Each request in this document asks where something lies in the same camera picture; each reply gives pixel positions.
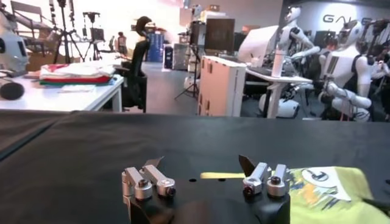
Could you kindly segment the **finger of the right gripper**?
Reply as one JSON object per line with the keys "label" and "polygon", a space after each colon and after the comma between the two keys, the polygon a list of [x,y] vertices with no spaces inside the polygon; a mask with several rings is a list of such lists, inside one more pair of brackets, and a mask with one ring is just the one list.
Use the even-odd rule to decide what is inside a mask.
{"label": "finger of the right gripper", "polygon": [[373,199],[368,199],[364,198],[363,201],[365,203],[368,203],[379,210],[389,210],[389,202],[383,202],[383,201],[378,201],[378,200],[373,200]]}

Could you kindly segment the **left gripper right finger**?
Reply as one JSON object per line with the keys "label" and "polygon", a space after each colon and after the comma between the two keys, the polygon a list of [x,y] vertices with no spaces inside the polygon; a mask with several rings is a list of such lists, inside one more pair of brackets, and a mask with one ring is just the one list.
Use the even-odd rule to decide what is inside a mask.
{"label": "left gripper right finger", "polygon": [[264,162],[253,164],[246,156],[238,156],[239,164],[244,172],[243,194],[253,197],[266,192],[270,197],[284,197],[288,192],[286,183],[287,165],[278,164],[275,170]]}

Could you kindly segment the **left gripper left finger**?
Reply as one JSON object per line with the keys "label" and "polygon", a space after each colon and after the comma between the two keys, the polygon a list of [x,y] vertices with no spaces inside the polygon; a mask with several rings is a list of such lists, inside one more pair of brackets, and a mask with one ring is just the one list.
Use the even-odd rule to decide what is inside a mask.
{"label": "left gripper left finger", "polygon": [[162,199],[173,199],[176,195],[176,182],[164,175],[158,165],[164,156],[149,159],[141,169],[127,167],[121,172],[122,201],[127,206],[130,221],[135,221],[135,201],[148,201],[156,192]]}

